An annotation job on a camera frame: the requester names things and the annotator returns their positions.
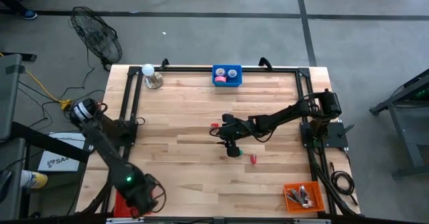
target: electric fan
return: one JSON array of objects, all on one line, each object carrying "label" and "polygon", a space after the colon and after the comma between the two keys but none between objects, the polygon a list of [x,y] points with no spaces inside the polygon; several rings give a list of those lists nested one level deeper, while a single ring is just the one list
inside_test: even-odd
[{"label": "electric fan", "polygon": [[101,59],[103,68],[110,71],[107,65],[118,63],[122,58],[116,30],[88,7],[74,7],[70,20],[86,47]]}]

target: sneaker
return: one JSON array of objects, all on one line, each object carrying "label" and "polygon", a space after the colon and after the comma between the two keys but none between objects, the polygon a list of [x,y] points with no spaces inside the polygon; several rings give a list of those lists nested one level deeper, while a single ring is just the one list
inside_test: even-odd
[{"label": "sneaker", "polygon": [[24,19],[35,19],[38,17],[35,11],[28,10],[24,15],[22,15]]}]

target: blue bin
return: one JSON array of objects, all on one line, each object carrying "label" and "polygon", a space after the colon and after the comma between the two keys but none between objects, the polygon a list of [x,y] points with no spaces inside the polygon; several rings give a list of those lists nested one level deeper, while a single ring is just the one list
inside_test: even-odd
[{"label": "blue bin", "polygon": [[[225,72],[228,73],[229,70],[236,70],[237,76],[235,78],[227,77],[227,82],[215,82],[216,70],[219,68],[225,69]],[[240,65],[214,65],[212,68],[212,83],[216,87],[237,87],[243,83],[243,70]]]}]

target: gray floor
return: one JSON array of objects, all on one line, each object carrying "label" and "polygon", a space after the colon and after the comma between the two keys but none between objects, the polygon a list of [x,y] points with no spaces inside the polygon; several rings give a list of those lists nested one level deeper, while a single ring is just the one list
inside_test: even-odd
[{"label": "gray floor", "polygon": [[[35,9],[70,10],[86,5],[100,11],[299,13],[297,0],[24,0]],[[429,0],[305,0],[308,13],[428,15]],[[231,19],[104,17],[118,31],[121,64],[272,64],[308,66],[299,19]],[[368,217],[429,222],[429,176],[394,181],[391,172],[410,165],[389,114],[373,117],[368,109],[386,99],[409,78],[427,69],[427,21],[310,20],[318,66],[328,67],[343,108],[342,119],[356,127],[348,133],[353,176],[362,213]],[[24,21],[0,15],[0,51],[31,52],[38,60],[26,67],[54,94],[78,86],[88,71],[86,50],[68,17],[40,16]],[[71,99],[105,88],[108,74],[90,54],[95,72],[85,90]],[[21,80],[33,87],[27,75]],[[45,99],[26,90],[37,101]],[[95,99],[102,95],[95,94]],[[19,94],[15,120],[31,124],[40,107]],[[54,124],[43,132],[72,129],[55,105],[47,107]],[[34,209],[63,215],[72,202],[75,183],[40,194]]]}]

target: wooden tabletop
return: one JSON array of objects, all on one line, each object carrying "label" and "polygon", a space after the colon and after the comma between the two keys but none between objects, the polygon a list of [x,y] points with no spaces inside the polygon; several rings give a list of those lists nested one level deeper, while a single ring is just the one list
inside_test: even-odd
[{"label": "wooden tabletop", "polygon": [[[129,65],[112,66],[103,101],[109,106],[105,114],[111,119],[119,117],[128,68]],[[325,67],[312,67],[310,73],[314,92],[331,89]],[[137,117],[144,117],[146,124],[139,127],[129,158],[166,188],[166,206],[153,215],[316,216],[316,213],[286,212],[282,190],[285,183],[311,181],[308,155],[302,147],[298,127],[300,119],[279,126],[267,143],[261,144],[252,137],[238,140],[237,145],[243,150],[238,158],[227,157],[226,148],[216,144],[219,138],[208,134],[211,123],[222,123],[223,113],[246,119],[249,115],[275,113],[293,105],[298,99],[294,74],[244,73],[243,84],[238,88],[214,87],[210,72],[163,72],[162,75],[164,84],[160,89],[147,89],[144,84],[141,88]],[[256,165],[250,161],[251,154],[257,155]],[[334,163],[336,170],[351,173],[342,152],[326,149],[326,158],[328,163]],[[107,172],[100,156],[92,154],[76,211],[83,210],[94,199],[106,181]],[[322,183],[320,187],[328,210]],[[342,198],[359,212],[350,197]]]}]

